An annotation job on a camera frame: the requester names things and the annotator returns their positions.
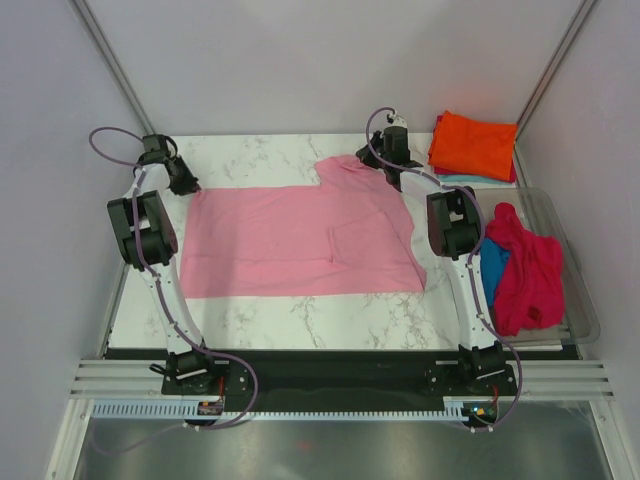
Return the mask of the pink t shirt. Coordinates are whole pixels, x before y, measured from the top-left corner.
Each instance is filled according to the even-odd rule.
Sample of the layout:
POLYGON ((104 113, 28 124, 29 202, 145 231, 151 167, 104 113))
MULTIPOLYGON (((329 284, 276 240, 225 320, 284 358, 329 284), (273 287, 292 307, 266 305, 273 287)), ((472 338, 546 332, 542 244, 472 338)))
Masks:
POLYGON ((214 188, 188 211, 188 299, 419 293, 412 217, 383 174, 354 156, 315 165, 319 184, 214 188))

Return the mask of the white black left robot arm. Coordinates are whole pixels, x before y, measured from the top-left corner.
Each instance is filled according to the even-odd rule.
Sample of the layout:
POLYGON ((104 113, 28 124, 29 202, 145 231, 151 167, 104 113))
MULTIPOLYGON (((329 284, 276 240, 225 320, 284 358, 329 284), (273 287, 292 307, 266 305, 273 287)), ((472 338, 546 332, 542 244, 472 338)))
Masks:
POLYGON ((163 377, 164 395, 215 395, 223 374, 204 354, 206 342, 187 306, 176 264, 178 240, 161 198, 171 185, 169 168, 164 162, 125 165, 133 170, 131 187, 107 203, 107 213, 120 255, 143 279, 165 333, 165 364, 150 370, 163 377))

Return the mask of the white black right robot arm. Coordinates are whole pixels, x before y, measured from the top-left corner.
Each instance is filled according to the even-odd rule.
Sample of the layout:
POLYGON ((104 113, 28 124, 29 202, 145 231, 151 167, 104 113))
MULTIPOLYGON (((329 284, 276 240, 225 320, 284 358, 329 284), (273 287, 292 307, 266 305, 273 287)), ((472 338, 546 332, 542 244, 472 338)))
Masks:
POLYGON ((470 187, 441 184, 415 162, 394 164, 381 156, 382 143, 356 152, 364 165, 385 172, 387 181, 425 207, 429 245, 451 284, 459 322, 459 344, 453 363, 434 363, 427 370, 431 390, 453 395, 512 395, 518 380, 508 364, 505 344, 491 325, 481 278, 480 246, 484 220, 470 187))

